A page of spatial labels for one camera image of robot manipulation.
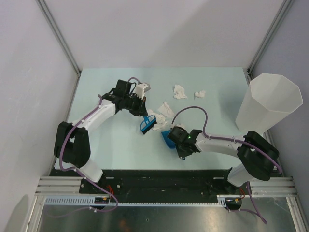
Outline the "white translucent waste bin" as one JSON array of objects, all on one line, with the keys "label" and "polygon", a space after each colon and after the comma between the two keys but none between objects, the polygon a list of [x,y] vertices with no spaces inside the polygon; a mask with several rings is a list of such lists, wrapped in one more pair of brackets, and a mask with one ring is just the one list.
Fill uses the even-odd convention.
[{"label": "white translucent waste bin", "polygon": [[235,123],[241,132],[262,134],[302,104],[298,85],[283,75],[262,73],[249,83]]}]

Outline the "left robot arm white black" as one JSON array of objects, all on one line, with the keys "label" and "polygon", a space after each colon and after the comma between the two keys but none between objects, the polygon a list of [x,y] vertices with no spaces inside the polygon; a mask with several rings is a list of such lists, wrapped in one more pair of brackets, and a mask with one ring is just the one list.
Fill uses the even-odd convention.
[{"label": "left robot arm white black", "polygon": [[101,178],[103,171],[92,161],[89,135],[107,119],[121,110],[128,110],[134,116],[147,116],[145,93],[150,90],[148,83],[133,83],[118,80],[116,87],[98,95],[98,104],[82,118],[74,122],[61,122],[58,125],[54,156],[59,160],[62,171],[73,170],[82,177],[91,180],[90,188],[102,193],[107,182]]}]

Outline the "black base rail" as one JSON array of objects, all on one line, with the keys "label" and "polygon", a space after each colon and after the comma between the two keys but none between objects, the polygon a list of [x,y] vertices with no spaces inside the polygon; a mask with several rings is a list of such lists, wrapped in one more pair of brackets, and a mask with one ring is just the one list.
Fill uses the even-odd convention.
[{"label": "black base rail", "polygon": [[81,181],[81,194],[112,193],[120,203],[215,203],[217,195],[240,196],[240,188],[226,186],[228,170],[159,171],[105,170],[93,186]]}]

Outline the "paper scrap centre back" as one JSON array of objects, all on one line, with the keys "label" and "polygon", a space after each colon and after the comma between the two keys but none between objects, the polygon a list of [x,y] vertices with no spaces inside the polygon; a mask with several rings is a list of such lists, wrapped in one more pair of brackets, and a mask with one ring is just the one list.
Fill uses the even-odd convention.
[{"label": "paper scrap centre back", "polygon": [[172,109],[170,108],[170,106],[167,104],[166,101],[158,108],[158,112],[160,112],[161,114],[163,114],[168,118],[173,118],[175,116],[174,112],[172,111]]}]

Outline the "paper scrap far right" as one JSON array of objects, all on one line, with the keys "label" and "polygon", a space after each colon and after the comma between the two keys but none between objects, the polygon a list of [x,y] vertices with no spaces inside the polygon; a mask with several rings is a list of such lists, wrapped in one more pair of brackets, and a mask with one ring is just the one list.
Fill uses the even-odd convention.
[{"label": "paper scrap far right", "polygon": [[167,124],[168,124],[167,121],[164,121],[163,123],[156,123],[153,126],[153,130],[154,131],[163,131],[166,128]]}]

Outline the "blue hand brush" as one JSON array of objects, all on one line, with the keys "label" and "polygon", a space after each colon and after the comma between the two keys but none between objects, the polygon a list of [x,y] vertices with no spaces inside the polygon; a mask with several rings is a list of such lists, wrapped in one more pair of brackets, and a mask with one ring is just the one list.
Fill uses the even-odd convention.
[{"label": "blue hand brush", "polygon": [[143,121],[140,124],[140,131],[142,134],[147,133],[157,123],[154,115],[143,116]]}]

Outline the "aluminium frame rail left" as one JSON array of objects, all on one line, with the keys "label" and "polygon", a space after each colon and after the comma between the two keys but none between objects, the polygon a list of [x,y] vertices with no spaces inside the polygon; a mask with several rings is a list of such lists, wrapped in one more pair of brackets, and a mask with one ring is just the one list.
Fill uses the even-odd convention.
[{"label": "aluminium frame rail left", "polygon": [[38,196],[74,196],[79,195],[81,177],[52,177],[39,179],[35,195]]}]

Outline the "blue dustpan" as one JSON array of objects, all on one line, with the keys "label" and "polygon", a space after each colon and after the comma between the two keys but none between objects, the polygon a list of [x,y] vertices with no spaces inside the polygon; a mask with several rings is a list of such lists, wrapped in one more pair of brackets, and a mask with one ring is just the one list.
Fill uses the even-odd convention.
[{"label": "blue dustpan", "polygon": [[182,155],[183,148],[180,142],[180,138],[183,135],[183,133],[184,130],[178,127],[161,132],[166,145],[171,149],[176,149],[177,154],[181,160],[185,160],[185,156]]}]

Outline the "paper scrap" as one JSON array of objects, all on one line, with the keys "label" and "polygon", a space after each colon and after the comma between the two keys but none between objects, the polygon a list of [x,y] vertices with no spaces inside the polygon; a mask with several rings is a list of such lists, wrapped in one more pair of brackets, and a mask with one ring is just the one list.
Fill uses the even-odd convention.
[{"label": "paper scrap", "polygon": [[206,95],[206,91],[205,90],[196,91],[194,93],[195,98],[204,98],[205,95]]},{"label": "paper scrap", "polygon": [[174,96],[175,99],[187,99],[188,97],[185,94],[185,90],[180,85],[174,86]]},{"label": "paper scrap", "polygon": [[170,106],[167,104],[166,101],[158,108],[158,112],[160,112],[161,114],[163,114],[168,118],[173,118],[175,116],[174,112],[172,111],[172,109],[170,108]]},{"label": "paper scrap", "polygon": [[157,114],[156,112],[154,112],[153,110],[149,109],[147,110],[148,112],[148,115],[152,115],[152,116],[155,116],[156,117],[156,121],[158,124],[163,124],[166,122],[166,118],[164,115],[162,114]]},{"label": "paper scrap", "polygon": [[163,131],[166,128],[167,124],[168,124],[167,121],[164,121],[163,123],[156,123],[153,126],[153,130],[154,131]]}]

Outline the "aluminium frame rail right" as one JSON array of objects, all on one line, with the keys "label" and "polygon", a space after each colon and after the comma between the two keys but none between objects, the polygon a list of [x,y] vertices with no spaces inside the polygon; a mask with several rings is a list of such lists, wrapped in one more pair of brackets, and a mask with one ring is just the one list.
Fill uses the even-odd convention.
[{"label": "aluminium frame rail right", "polygon": [[253,197],[297,197],[297,189],[292,177],[272,177],[268,181],[250,181]]}]

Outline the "paper scrap back right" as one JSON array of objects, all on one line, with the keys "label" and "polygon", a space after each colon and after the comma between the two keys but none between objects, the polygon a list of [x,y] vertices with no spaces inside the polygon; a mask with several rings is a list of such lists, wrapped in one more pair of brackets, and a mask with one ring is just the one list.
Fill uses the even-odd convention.
[{"label": "paper scrap back right", "polygon": [[204,98],[205,95],[206,95],[206,91],[205,90],[196,91],[194,93],[195,98]]}]

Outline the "paper scrap front right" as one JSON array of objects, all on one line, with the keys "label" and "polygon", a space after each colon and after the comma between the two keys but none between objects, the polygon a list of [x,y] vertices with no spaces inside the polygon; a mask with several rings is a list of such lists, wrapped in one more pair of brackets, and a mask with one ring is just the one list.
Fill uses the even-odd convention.
[{"label": "paper scrap front right", "polygon": [[148,115],[152,115],[152,116],[155,116],[156,117],[156,121],[158,124],[163,124],[166,122],[166,118],[164,115],[162,114],[157,114],[156,112],[154,112],[153,110],[149,109],[147,110],[148,112]]}]

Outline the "aluminium frame rail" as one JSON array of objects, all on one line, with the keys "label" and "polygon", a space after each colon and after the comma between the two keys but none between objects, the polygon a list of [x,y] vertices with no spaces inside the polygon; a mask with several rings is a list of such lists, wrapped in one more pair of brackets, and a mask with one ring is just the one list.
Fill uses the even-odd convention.
[{"label": "aluminium frame rail", "polygon": [[52,177],[39,179],[35,195],[38,196],[74,196],[79,195],[81,177]]},{"label": "aluminium frame rail", "polygon": [[292,177],[272,177],[268,181],[250,181],[253,197],[297,197],[297,189]]}]

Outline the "left aluminium frame post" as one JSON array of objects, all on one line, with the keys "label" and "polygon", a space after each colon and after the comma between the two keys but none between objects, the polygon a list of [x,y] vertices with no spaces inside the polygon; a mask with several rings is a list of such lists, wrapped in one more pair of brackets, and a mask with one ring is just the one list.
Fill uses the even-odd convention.
[{"label": "left aluminium frame post", "polygon": [[76,73],[77,77],[81,75],[81,69],[79,68],[55,18],[53,17],[52,12],[50,11],[47,3],[45,0],[36,0],[36,3],[41,10],[45,20],[47,21],[52,33],[54,34],[60,48],[64,52],[66,58],[68,59],[70,65],[72,66],[74,72]]}]

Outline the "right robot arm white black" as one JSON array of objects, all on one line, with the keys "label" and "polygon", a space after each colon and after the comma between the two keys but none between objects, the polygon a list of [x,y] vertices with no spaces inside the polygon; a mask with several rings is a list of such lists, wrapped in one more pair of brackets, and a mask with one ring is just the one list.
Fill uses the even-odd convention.
[{"label": "right robot arm white black", "polygon": [[230,168],[224,177],[223,189],[228,194],[234,194],[240,186],[254,178],[268,181],[274,167],[281,172],[277,163],[279,151],[254,131],[243,136],[221,137],[205,135],[202,130],[188,133],[175,126],[168,131],[166,138],[173,143],[181,159],[200,152],[214,152],[238,158],[241,164]]}]

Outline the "right aluminium frame post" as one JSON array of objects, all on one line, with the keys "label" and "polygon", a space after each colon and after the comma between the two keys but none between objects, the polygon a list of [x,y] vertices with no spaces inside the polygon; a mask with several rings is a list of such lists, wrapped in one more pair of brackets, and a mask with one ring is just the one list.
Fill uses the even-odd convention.
[{"label": "right aluminium frame post", "polygon": [[278,12],[276,13],[261,44],[259,45],[252,61],[250,62],[247,68],[247,72],[249,75],[253,73],[254,69],[258,65],[261,58],[263,57],[264,53],[266,52],[266,49],[268,48],[274,36],[276,35],[277,31],[279,30],[282,22],[284,21],[294,2],[295,2],[294,0],[284,0],[282,2]]}]

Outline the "aluminium frame post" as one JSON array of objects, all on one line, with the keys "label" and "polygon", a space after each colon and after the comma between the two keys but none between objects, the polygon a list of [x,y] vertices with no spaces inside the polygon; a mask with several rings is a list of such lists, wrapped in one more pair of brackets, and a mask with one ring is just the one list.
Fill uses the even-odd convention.
[{"label": "aluminium frame post", "polygon": [[45,20],[47,21],[52,33],[54,34],[60,48],[64,52],[66,58],[68,59],[70,65],[72,66],[74,72],[76,73],[77,77],[81,75],[81,69],[79,68],[55,18],[53,17],[52,12],[50,11],[47,3],[45,0],[36,0],[36,3],[41,10]]},{"label": "aluminium frame post", "polygon": [[278,12],[276,13],[261,44],[259,45],[252,61],[250,62],[247,68],[247,72],[249,75],[253,73],[254,69],[258,65],[261,58],[263,57],[264,53],[266,52],[266,49],[268,48],[274,36],[276,35],[277,31],[279,30],[282,22],[284,21],[294,2],[295,2],[294,0],[284,0],[282,2]]}]

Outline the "paper scrap back middle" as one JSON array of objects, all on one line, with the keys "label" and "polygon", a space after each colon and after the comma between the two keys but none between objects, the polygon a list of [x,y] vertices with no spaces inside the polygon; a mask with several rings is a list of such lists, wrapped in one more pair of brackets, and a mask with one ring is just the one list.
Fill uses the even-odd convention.
[{"label": "paper scrap back middle", "polygon": [[187,99],[188,97],[185,94],[185,90],[180,85],[174,86],[174,96],[175,99]]}]

